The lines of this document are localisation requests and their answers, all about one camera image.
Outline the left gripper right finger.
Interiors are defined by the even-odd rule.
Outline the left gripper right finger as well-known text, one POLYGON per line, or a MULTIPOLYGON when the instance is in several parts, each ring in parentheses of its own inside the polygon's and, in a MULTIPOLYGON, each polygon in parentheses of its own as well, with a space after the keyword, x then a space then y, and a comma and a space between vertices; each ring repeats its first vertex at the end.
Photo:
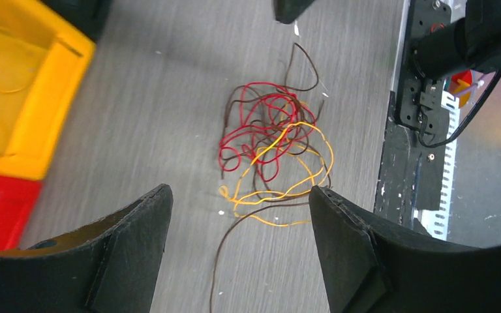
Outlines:
POLYGON ((435 239, 319 186, 309 206, 330 311, 501 312, 501 245, 435 239))

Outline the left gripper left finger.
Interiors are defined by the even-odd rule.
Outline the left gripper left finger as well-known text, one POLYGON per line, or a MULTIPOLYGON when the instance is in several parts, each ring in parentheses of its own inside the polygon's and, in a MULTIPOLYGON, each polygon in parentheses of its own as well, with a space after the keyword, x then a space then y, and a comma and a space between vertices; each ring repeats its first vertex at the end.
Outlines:
POLYGON ((172 206, 161 184, 77 230, 0 251, 0 312, 149 312, 172 206))

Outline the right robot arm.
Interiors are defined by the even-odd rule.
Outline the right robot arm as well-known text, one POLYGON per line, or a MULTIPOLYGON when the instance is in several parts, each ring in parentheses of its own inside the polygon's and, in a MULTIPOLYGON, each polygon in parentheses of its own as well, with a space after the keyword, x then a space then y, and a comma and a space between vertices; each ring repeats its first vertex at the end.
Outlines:
POLYGON ((465 17, 417 42, 414 61, 432 80, 465 70, 501 70, 501 1, 468 1, 465 17))

